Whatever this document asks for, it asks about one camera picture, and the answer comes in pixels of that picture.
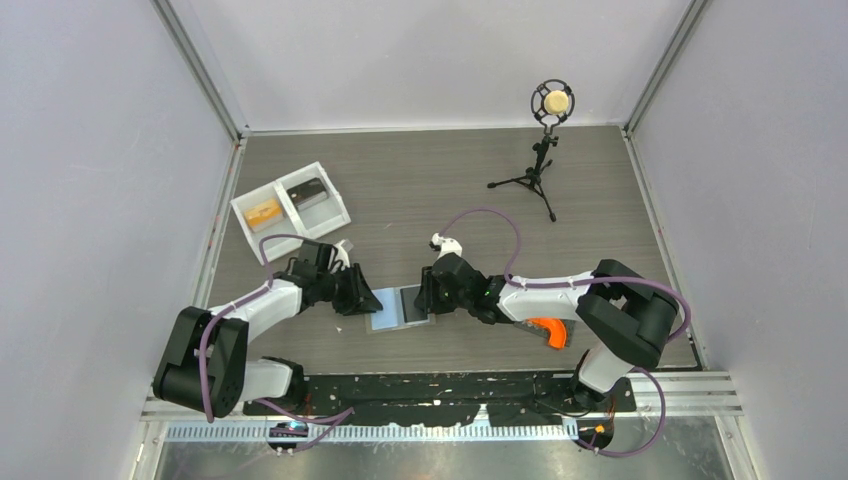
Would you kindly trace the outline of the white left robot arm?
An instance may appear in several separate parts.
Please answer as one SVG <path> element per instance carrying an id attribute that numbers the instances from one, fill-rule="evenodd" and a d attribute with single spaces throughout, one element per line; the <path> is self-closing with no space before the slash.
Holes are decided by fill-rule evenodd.
<path id="1" fill-rule="evenodd" d="M 250 293 L 211 309 L 181 310 L 153 378 L 154 396 L 209 421 L 259 399 L 284 414 L 298 412 L 307 398 L 302 365 L 273 356 L 251 361 L 248 347 L 317 303 L 331 304 L 342 316 L 382 311 L 360 265 L 349 257 L 351 248 L 347 239 L 302 239 L 297 256 L 281 271 L 268 267 L 266 279 Z"/>

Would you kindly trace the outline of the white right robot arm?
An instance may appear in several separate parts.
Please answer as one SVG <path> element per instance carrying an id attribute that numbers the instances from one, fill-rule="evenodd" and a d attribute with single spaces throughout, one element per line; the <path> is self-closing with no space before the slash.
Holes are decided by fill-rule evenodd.
<path id="1" fill-rule="evenodd" d="M 684 332 L 673 327 L 676 319 L 691 314 L 678 292 L 613 259 L 577 275 L 530 279 L 486 276 L 456 253 L 423 269 L 414 305 L 435 315 L 463 309 L 489 325 L 536 318 L 584 323 L 598 342 L 578 363 L 570 392 L 589 411 L 610 398 L 621 377 L 656 368 L 665 345 Z"/>

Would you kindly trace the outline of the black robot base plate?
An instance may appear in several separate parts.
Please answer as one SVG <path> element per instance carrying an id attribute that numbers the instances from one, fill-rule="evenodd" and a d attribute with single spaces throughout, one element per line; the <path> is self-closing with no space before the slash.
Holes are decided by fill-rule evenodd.
<path id="1" fill-rule="evenodd" d="M 496 426 L 553 425 L 565 416 L 636 410 L 631 382 L 620 379 L 610 396 L 589 408 L 570 390 L 569 371 L 501 371 L 298 378 L 270 402 L 301 416 L 330 417 L 351 408 L 346 425 L 466 426 L 487 413 Z"/>

